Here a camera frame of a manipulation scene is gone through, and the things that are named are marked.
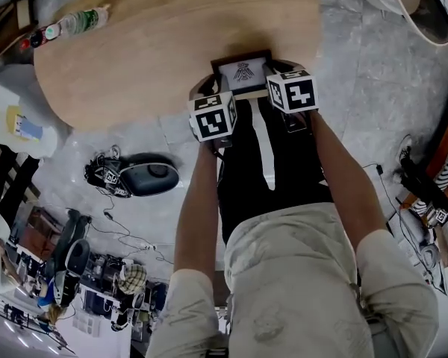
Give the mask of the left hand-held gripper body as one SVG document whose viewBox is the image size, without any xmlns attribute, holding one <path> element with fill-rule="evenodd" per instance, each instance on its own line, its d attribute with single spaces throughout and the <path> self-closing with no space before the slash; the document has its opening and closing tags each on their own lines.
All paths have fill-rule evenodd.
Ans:
<svg viewBox="0 0 448 358">
<path fill-rule="evenodd" d="M 219 150 L 231 146 L 231 135 L 237 122 L 232 92 L 196 98 L 187 103 L 190 126 L 199 142 L 208 142 Z"/>
</svg>

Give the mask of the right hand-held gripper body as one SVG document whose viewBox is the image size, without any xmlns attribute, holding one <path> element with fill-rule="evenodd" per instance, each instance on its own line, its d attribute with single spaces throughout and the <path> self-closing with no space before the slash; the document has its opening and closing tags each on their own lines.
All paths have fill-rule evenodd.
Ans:
<svg viewBox="0 0 448 358">
<path fill-rule="evenodd" d="M 305 69 L 280 72 L 267 76 L 270 103 L 279 110 L 288 133 L 307 128 L 293 115 L 318 108 L 315 78 Z"/>
</svg>

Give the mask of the black framed picture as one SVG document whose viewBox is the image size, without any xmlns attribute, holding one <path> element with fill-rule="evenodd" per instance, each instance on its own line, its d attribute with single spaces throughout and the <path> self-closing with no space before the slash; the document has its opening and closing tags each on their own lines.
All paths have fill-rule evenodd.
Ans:
<svg viewBox="0 0 448 358">
<path fill-rule="evenodd" d="M 226 91 L 232 92 L 237 100 L 268 96 L 265 66 L 272 60 L 269 49 L 212 60 L 215 75 L 226 77 Z"/>
</svg>

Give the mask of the person's right forearm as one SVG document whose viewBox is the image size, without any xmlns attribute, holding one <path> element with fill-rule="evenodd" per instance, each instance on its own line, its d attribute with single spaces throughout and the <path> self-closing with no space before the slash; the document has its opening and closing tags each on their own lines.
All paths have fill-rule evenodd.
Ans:
<svg viewBox="0 0 448 358">
<path fill-rule="evenodd" d="M 310 112 L 318 157 L 340 220 L 354 249 L 374 231 L 385 227 L 385 217 L 367 173 L 347 151 L 323 117 Z"/>
</svg>

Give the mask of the person's left forearm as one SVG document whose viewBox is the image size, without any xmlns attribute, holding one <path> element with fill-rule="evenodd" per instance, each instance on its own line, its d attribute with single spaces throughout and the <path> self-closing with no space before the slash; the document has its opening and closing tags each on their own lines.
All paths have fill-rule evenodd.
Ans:
<svg viewBox="0 0 448 358">
<path fill-rule="evenodd" d="M 175 271 L 191 269 L 214 277 L 218 224 L 217 157 L 201 144 L 178 218 Z"/>
</svg>

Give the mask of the wooden coffee table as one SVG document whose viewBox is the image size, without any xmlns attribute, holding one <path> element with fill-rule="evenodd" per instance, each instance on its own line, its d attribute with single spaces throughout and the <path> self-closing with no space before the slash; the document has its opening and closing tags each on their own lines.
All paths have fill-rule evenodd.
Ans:
<svg viewBox="0 0 448 358">
<path fill-rule="evenodd" d="M 105 26 L 34 53 L 55 114 L 78 131 L 180 113 L 211 62 L 268 50 L 310 66 L 320 44 L 319 0 L 72 0 L 110 5 Z"/>
</svg>

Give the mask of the person's black trousers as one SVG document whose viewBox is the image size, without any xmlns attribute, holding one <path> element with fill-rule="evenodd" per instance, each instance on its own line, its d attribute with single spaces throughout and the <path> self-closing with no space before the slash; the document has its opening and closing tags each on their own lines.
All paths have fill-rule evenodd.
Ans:
<svg viewBox="0 0 448 358">
<path fill-rule="evenodd" d="M 263 173 L 261 149 L 252 124 L 252 108 L 238 101 L 231 147 L 224 150 L 217 186 L 223 240 L 251 218 L 305 204 L 332 201 L 324 179 L 314 136 L 310 130 L 290 133 L 279 110 L 267 98 L 258 99 L 274 157 L 275 187 Z"/>
</svg>

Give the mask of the dark grey floor pod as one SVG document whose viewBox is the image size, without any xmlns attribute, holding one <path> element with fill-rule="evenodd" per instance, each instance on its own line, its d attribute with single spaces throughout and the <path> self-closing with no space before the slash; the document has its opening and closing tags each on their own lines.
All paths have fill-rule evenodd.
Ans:
<svg viewBox="0 0 448 358">
<path fill-rule="evenodd" d="M 120 179 L 135 197 L 160 195 L 174 189 L 180 181 L 178 170 L 164 159 L 132 163 L 120 171 Z"/>
</svg>

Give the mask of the clear water bottle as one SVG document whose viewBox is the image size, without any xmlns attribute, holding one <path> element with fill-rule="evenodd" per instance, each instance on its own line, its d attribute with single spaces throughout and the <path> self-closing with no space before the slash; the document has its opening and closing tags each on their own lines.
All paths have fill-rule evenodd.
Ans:
<svg viewBox="0 0 448 358">
<path fill-rule="evenodd" d="M 73 37 L 103 27 L 108 22 L 110 5 L 68 13 L 62 19 L 45 29 L 45 38 Z"/>
</svg>

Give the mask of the round beige side table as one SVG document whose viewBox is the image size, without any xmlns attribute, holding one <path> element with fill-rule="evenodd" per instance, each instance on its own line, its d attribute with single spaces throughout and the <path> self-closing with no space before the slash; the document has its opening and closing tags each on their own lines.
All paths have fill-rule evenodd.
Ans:
<svg viewBox="0 0 448 358">
<path fill-rule="evenodd" d="M 426 42 L 437 47 L 448 45 L 448 23 L 435 0 L 420 0 L 417 10 L 403 18 Z"/>
</svg>

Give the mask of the dark cola bottle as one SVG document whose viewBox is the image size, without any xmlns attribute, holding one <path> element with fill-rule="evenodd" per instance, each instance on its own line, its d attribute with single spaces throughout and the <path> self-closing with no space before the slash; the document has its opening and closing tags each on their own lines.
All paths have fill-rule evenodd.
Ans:
<svg viewBox="0 0 448 358">
<path fill-rule="evenodd" d="M 33 32 L 29 37 L 23 39 L 19 44 L 19 50 L 24 51 L 29 48 L 38 48 L 47 42 L 46 27 L 42 27 Z"/>
</svg>

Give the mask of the blue book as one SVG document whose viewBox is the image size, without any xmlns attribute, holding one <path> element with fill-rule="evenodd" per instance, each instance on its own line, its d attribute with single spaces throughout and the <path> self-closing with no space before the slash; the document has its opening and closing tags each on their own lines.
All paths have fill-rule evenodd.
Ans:
<svg viewBox="0 0 448 358">
<path fill-rule="evenodd" d="M 33 124 L 27 119 L 26 121 L 26 124 L 22 127 L 22 134 L 20 137 L 37 142 L 40 141 L 43 137 L 43 128 Z"/>
</svg>

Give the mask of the person's beige shirt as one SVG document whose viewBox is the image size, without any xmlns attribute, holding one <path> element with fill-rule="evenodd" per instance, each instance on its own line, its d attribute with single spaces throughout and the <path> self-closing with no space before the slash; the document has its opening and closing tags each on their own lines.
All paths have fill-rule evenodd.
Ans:
<svg viewBox="0 0 448 358">
<path fill-rule="evenodd" d="M 225 250 L 231 331 L 218 328 L 213 285 L 181 269 L 169 282 L 146 358 L 426 358 L 438 302 L 388 230 L 353 248 L 333 204 L 242 222 Z"/>
</svg>

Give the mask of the grey black spare device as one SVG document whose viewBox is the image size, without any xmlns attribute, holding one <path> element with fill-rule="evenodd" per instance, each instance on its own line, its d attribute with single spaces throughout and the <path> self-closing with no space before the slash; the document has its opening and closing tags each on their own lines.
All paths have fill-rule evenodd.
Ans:
<svg viewBox="0 0 448 358">
<path fill-rule="evenodd" d="M 90 244 L 84 234 L 89 223 L 89 216 L 74 209 L 68 210 L 68 220 L 46 262 L 45 278 L 51 280 L 54 302 L 62 308 L 72 303 L 87 267 Z"/>
</svg>

